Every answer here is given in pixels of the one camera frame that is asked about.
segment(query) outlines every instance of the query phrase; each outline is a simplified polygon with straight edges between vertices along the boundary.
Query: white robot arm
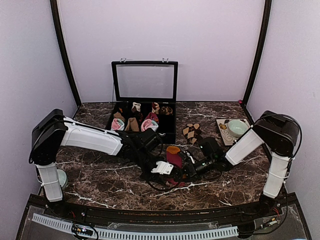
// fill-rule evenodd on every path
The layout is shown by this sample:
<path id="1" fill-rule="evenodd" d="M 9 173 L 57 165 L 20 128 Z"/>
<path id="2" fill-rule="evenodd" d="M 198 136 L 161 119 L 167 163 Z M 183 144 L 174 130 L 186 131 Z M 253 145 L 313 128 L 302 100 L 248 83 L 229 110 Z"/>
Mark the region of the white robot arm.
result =
<path id="1" fill-rule="evenodd" d="M 284 180 L 288 177 L 299 133 L 300 145 L 302 133 L 296 120 L 287 115 L 265 111 L 261 118 L 225 154 L 213 137 L 207 137 L 199 143 L 205 159 L 192 163 L 188 151 L 180 155 L 186 162 L 184 170 L 187 175 L 197 178 L 212 169 L 221 172 L 229 171 L 256 148 L 266 144 L 271 151 L 272 159 L 261 196 L 272 202 L 278 196 Z"/>
<path id="2" fill-rule="evenodd" d="M 128 158 L 145 171 L 144 177 L 148 179 L 149 174 L 169 175 L 175 172 L 172 171 L 173 165 L 150 153 L 161 143 L 152 129 L 132 134 L 105 130 L 65 117 L 62 110 L 55 109 L 32 131 L 29 163 L 35 164 L 47 199 L 58 202 L 63 199 L 56 166 L 60 146 L 86 148 Z"/>
<path id="3" fill-rule="evenodd" d="M 274 199 L 287 178 L 299 132 L 301 134 L 299 124 L 292 119 L 264 112 L 226 154 L 213 137 L 207 137 L 200 142 L 205 159 L 194 162 L 188 151 L 179 153 L 185 161 L 182 171 L 191 180 L 211 169 L 228 171 L 265 143 L 271 149 L 272 161 L 263 195 Z M 62 110 L 55 109 L 32 131 L 29 162 L 36 165 L 47 199 L 57 202 L 63 199 L 56 166 L 60 146 L 75 146 L 128 158 L 139 165 L 149 183 L 150 176 L 153 178 L 155 174 L 177 178 L 177 169 L 172 164 L 150 154 L 161 143 L 152 129 L 132 134 L 105 130 L 74 121 L 65 117 Z"/>

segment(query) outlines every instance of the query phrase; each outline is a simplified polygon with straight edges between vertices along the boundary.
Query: white bracket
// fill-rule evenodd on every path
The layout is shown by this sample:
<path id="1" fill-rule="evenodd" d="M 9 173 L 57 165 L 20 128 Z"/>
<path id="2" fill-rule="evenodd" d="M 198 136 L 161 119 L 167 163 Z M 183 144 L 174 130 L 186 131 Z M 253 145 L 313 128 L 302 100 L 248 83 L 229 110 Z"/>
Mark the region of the white bracket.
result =
<path id="1" fill-rule="evenodd" d="M 165 161 L 157 161 L 155 164 L 157 165 L 156 168 L 151 170 L 151 173 L 153 174 L 169 175 L 174 168 L 172 164 Z"/>

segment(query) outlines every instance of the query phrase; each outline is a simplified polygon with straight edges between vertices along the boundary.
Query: lavender wall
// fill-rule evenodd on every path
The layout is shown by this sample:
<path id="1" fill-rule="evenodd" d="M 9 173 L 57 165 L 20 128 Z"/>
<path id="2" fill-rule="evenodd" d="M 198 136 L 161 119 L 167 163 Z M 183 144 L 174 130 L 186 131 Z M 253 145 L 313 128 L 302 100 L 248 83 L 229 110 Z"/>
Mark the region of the lavender wall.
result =
<path id="1" fill-rule="evenodd" d="M 72 116 L 76 104 L 50 1 L 2 0 L 0 33 L 0 232 L 15 239 L 29 194 L 39 189 L 28 164 L 31 131 L 54 108 Z"/>
<path id="2" fill-rule="evenodd" d="M 303 143 L 287 183 L 296 192 L 313 239 L 320 239 L 320 2 L 273 1 L 265 47 L 248 109 L 288 114 Z"/>
<path id="3" fill-rule="evenodd" d="M 112 61 L 163 57 L 179 61 L 177 100 L 242 99 L 257 48 L 264 2 L 59 1 L 81 100 L 112 100 Z"/>

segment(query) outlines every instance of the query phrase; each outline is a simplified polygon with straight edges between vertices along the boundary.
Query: folded sock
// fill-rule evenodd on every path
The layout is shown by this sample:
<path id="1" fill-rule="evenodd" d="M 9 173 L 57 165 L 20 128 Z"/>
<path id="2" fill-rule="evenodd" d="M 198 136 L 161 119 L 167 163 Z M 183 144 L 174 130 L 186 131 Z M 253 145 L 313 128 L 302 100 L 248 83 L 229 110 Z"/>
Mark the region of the folded sock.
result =
<path id="1" fill-rule="evenodd" d="M 113 118 L 114 118 L 114 119 L 121 119 L 122 122 L 124 122 L 124 123 L 126 122 L 125 117 L 122 116 L 120 112 L 116 112 L 115 114 L 113 114 Z"/>
<path id="2" fill-rule="evenodd" d="M 159 114 L 160 106 L 157 102 L 152 103 L 152 112 L 155 114 Z"/>
<path id="3" fill-rule="evenodd" d="M 146 120 L 147 120 L 147 119 L 151 119 L 151 120 L 155 121 L 157 124 L 159 123 L 159 118 L 158 118 L 157 114 L 155 114 L 154 112 L 150 112 L 150 113 L 148 114 L 148 116 L 146 116 L 145 119 L 146 119 Z"/>
<path id="4" fill-rule="evenodd" d="M 125 129 L 125 123 L 118 118 L 113 119 L 111 123 L 111 130 L 123 131 Z"/>
<path id="5" fill-rule="evenodd" d="M 135 117 L 128 119 L 128 123 L 124 129 L 125 131 L 139 132 L 139 125 Z"/>
<path id="6" fill-rule="evenodd" d="M 144 116 L 142 115 L 142 113 L 140 111 L 135 111 L 134 117 L 137 120 L 139 125 L 141 125 L 141 123 L 144 121 Z"/>
<path id="7" fill-rule="evenodd" d="M 174 110 L 169 106 L 163 106 L 163 107 L 160 108 L 159 114 L 161 114 L 161 115 L 173 115 L 174 114 Z"/>
<path id="8" fill-rule="evenodd" d="M 138 112 L 141 111 L 141 104 L 140 103 L 133 102 L 133 104 L 132 104 L 132 112 L 135 112 L 135 111 L 138 111 Z"/>
<path id="9" fill-rule="evenodd" d="M 142 125 L 141 125 L 141 131 L 144 132 L 145 130 L 151 128 L 153 131 L 157 131 L 159 125 L 151 120 L 151 119 L 146 119 L 143 121 Z"/>

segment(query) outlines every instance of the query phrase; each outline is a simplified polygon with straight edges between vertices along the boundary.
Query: brown marble surface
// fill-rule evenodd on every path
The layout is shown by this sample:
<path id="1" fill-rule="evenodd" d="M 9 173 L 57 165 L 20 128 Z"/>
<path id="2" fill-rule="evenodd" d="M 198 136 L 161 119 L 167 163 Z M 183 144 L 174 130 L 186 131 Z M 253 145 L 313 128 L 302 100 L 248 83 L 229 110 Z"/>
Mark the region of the brown marble surface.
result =
<path id="1" fill-rule="evenodd" d="M 75 120 L 105 128 L 112 103 L 85 103 Z M 182 135 L 187 123 L 200 123 L 202 136 L 215 137 L 222 147 L 217 118 L 245 118 L 237 102 L 177 102 L 176 146 L 189 149 L 199 160 L 203 158 L 196 145 L 188 145 Z M 195 210 L 225 207 L 258 201 L 267 179 L 269 161 L 260 147 L 242 163 L 217 180 L 188 183 L 170 192 L 158 192 L 139 178 L 140 168 L 125 159 L 103 152 L 78 147 L 61 147 L 57 167 L 68 176 L 65 200 L 88 206 L 124 210 Z"/>

